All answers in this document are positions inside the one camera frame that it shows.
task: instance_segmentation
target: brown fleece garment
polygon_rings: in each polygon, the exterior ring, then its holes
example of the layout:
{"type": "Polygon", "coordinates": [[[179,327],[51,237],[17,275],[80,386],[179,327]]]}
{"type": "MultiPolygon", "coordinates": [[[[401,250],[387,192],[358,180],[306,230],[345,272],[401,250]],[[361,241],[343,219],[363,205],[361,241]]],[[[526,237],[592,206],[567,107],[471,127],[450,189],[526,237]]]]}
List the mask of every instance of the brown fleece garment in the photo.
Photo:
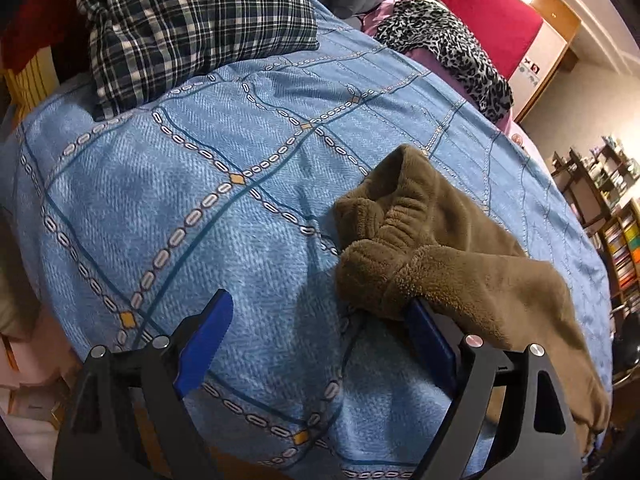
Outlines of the brown fleece garment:
{"type": "MultiPolygon", "coordinates": [[[[388,155],[335,203],[344,252],[338,296],[376,316],[402,320],[423,296],[465,333],[497,348],[541,344],[562,383],[580,450],[609,420],[609,399],[575,320],[569,289],[548,262],[526,256],[516,239],[455,189],[413,146],[388,155]]],[[[489,419],[502,394],[494,390],[489,419]]]]}

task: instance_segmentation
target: silver bolt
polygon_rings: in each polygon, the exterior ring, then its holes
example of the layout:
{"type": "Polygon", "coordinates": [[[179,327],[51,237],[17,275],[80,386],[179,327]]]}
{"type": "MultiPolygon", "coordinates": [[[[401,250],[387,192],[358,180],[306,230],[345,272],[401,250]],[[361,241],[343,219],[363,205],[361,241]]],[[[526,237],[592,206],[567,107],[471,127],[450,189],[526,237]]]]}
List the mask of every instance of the silver bolt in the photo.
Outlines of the silver bolt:
{"type": "Polygon", "coordinates": [[[91,357],[93,357],[94,359],[100,359],[100,357],[103,357],[106,353],[107,349],[102,345],[94,346],[93,348],[91,348],[91,357]]]}
{"type": "Polygon", "coordinates": [[[161,350],[169,346],[169,338],[165,335],[159,335],[158,337],[154,338],[151,344],[153,345],[154,348],[161,350]]]}
{"type": "Polygon", "coordinates": [[[529,347],[529,350],[533,355],[538,357],[542,357],[545,354],[545,348],[537,343],[533,343],[533,345],[529,347]]]}
{"type": "Polygon", "coordinates": [[[480,348],[484,341],[482,341],[482,338],[479,335],[469,334],[465,337],[465,343],[471,346],[471,348],[480,348]]]}

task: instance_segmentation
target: red fabric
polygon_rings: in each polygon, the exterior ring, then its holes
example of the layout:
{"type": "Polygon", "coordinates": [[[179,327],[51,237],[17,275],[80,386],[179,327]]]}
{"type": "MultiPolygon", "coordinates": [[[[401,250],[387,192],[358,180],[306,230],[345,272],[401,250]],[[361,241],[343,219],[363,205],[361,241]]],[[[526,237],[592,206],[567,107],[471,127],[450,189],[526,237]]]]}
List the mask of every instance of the red fabric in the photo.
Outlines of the red fabric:
{"type": "Polygon", "coordinates": [[[542,27],[521,0],[441,0],[476,35],[505,78],[510,78],[542,27]]]}
{"type": "Polygon", "coordinates": [[[84,19],[76,0],[25,0],[0,38],[4,67],[18,73],[41,48],[78,32],[84,32],[84,19]]]}

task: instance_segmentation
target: bookshelf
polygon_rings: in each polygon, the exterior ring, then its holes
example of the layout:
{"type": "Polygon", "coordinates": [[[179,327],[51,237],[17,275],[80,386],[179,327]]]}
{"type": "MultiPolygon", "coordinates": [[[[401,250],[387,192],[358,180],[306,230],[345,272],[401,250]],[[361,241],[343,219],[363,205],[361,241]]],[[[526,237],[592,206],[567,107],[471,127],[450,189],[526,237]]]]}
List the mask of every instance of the bookshelf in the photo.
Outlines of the bookshelf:
{"type": "Polygon", "coordinates": [[[612,306],[640,309],[640,205],[631,199],[600,230],[612,306]]]}

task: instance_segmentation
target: white panel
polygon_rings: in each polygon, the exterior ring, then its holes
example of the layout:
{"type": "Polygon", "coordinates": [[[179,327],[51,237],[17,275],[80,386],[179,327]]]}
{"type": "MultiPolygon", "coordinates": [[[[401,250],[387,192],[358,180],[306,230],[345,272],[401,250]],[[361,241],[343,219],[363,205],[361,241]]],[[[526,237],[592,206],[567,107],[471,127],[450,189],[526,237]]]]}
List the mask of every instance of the white panel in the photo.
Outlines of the white panel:
{"type": "Polygon", "coordinates": [[[536,39],[509,79],[513,91],[514,117],[518,116],[535,94],[538,85],[551,72],[565,46],[564,38],[543,20],[536,39]]]}

